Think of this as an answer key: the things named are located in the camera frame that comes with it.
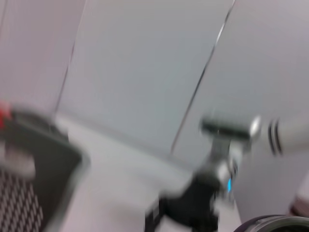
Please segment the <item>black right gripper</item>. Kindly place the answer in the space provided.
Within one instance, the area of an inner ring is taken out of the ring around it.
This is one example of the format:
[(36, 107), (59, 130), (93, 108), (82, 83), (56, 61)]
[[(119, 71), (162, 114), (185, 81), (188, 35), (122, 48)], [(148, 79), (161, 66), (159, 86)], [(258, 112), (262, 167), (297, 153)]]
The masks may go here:
[(203, 180), (194, 176), (180, 194), (161, 194), (145, 214), (146, 229), (156, 229), (162, 218), (191, 229), (217, 229), (219, 216), (214, 200), (220, 192), (228, 192), (228, 182)]

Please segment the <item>glass teacup black base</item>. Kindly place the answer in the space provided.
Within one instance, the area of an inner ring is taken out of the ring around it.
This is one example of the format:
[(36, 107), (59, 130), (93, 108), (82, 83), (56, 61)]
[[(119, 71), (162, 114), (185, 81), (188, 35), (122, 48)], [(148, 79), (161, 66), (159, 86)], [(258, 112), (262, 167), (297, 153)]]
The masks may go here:
[(309, 218), (287, 215), (265, 215), (252, 218), (233, 232), (309, 232)]

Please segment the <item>grey perforated storage bin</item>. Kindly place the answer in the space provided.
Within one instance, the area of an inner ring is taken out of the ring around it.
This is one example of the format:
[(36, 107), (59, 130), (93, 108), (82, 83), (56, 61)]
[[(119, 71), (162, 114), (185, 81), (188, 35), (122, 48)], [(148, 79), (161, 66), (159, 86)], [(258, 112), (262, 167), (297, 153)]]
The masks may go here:
[(0, 129), (0, 232), (59, 232), (90, 158), (51, 118), (11, 114)]

